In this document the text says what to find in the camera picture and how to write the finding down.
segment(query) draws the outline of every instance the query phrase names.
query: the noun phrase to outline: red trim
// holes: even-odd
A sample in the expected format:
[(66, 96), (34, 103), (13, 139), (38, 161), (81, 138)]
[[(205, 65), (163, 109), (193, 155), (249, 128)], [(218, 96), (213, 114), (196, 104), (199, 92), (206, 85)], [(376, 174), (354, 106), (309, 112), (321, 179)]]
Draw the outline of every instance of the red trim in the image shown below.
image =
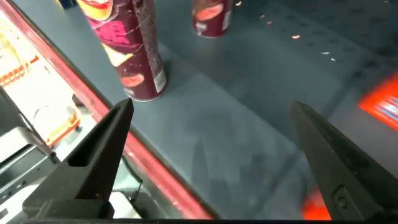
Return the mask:
[[(92, 112), (94, 119), (99, 121), (109, 111), (105, 103), (6, 0), (0, 0), (0, 9), (35, 45), (36, 49), (40, 51), (45, 59), (54, 66), (54, 69), (75, 91), (77, 97)], [(184, 217), (195, 219), (212, 218), (198, 200), (170, 173), (166, 166), (153, 156), (131, 133), (127, 136), (124, 151), (128, 158), (137, 165), (142, 173), (146, 174), (153, 181)]]

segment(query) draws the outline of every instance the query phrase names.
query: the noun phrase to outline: red edge strip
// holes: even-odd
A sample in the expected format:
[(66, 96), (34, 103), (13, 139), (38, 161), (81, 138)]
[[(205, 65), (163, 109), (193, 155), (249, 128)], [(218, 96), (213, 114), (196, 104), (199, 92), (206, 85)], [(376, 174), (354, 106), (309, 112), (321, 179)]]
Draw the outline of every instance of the red edge strip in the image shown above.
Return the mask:
[[(77, 97), (93, 114), (97, 122), (109, 111), (103, 101), (80, 79), (80, 77), (57, 55), (36, 31), (6, 1), (0, 0), (0, 9), (10, 21), (31, 41), (45, 59), (71, 86)], [(124, 153), (139, 170), (158, 187), (185, 218), (212, 219), (200, 202), (170, 173), (170, 171), (131, 133), (127, 135)]]

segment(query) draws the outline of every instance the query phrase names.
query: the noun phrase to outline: snack can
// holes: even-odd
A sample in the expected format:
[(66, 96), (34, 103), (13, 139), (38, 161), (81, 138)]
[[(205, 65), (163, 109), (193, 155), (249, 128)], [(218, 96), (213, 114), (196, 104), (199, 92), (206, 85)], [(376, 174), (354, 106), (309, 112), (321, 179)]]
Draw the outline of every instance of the snack can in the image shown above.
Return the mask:
[(150, 101), (166, 86), (157, 49), (153, 0), (77, 0), (133, 100)]
[(202, 37), (223, 35), (231, 22), (233, 0), (194, 0), (193, 29)]

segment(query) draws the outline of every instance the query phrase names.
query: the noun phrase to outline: can label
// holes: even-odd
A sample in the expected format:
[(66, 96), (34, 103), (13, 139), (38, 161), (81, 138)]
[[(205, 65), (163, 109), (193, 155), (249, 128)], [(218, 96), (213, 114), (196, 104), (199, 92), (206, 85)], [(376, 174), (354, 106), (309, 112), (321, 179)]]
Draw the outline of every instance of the can label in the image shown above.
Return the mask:
[(223, 35), (231, 22), (232, 0), (194, 0), (193, 28), (198, 35)]
[(157, 50), (153, 0), (77, 0), (126, 93), (151, 100), (167, 82)]

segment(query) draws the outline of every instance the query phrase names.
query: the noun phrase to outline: red snack can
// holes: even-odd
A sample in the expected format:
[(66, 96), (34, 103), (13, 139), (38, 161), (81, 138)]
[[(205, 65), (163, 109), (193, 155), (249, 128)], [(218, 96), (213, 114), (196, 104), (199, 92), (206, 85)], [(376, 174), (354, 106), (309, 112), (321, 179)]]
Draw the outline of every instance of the red snack can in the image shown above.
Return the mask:
[(133, 100), (150, 101), (167, 79), (157, 50), (153, 0), (77, 0)]
[(202, 37), (223, 35), (231, 22), (233, 0), (194, 0), (193, 29)]

